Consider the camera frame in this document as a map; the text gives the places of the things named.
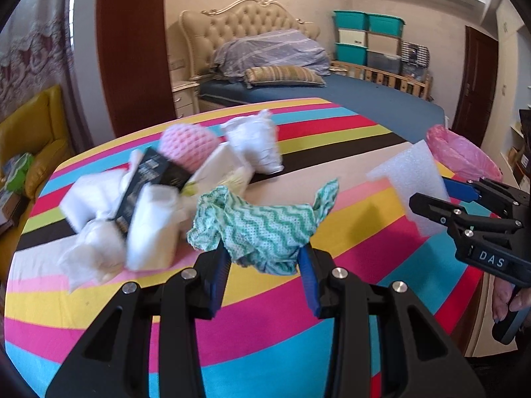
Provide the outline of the person's right hand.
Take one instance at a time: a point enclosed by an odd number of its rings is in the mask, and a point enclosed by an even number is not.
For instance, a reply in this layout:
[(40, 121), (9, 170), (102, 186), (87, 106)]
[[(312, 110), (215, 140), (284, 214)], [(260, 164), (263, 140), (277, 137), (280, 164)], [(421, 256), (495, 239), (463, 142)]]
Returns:
[(492, 291), (492, 318), (500, 322), (509, 312), (519, 312), (531, 305), (530, 289), (521, 289), (517, 295), (512, 296), (514, 286), (500, 278), (494, 279)]

